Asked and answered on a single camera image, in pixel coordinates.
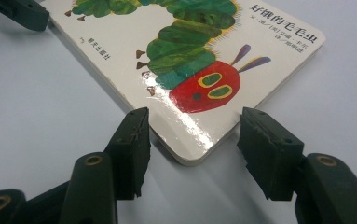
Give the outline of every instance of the caterpillar illustration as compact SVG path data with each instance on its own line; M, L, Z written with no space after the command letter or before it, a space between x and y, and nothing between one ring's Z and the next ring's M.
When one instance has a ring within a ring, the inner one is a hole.
M240 11L231 0L76 0L65 15L82 15L78 19L84 21L91 15L131 14L148 5L165 7L175 20L158 32L146 51L137 50L137 59L146 53L150 60L138 62L137 69L147 66L157 76L157 84L171 90L169 97L182 112L225 105L240 88L240 72L270 62L270 58L260 57L236 70L232 65L250 50L248 45L232 64L216 60L212 42L233 28Z

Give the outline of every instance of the red caterpillar head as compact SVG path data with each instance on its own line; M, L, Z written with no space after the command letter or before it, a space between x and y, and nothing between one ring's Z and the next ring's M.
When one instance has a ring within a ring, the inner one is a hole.
M184 113L202 112L227 104L239 91L240 72L271 61L268 57L260 57L236 70L232 65L250 49L249 45L242 47L231 65L216 61L202 69L170 91L170 99Z

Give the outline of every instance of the book cover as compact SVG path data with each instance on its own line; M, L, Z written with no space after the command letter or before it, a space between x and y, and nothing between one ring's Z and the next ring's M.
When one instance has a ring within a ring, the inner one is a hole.
M325 38L259 0L46 0L54 24L161 143L199 164Z

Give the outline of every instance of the green caterpillar body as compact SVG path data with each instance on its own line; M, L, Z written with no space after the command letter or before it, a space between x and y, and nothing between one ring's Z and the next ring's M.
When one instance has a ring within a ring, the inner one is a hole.
M148 5L165 7L175 18L146 49L149 70L167 90L216 61L206 45L235 24L237 12L230 0L76 0L72 12L100 18L112 13L131 14L137 7Z

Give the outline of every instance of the white table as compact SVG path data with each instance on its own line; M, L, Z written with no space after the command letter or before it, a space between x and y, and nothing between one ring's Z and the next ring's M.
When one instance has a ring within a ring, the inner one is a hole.
M324 31L315 57L260 109L357 174L357 1L267 0ZM28 31L0 14L0 189L27 199L102 151L130 110L50 25ZM117 203L119 223L296 223L294 202L267 201L236 147L238 132L196 167L151 136L143 196Z

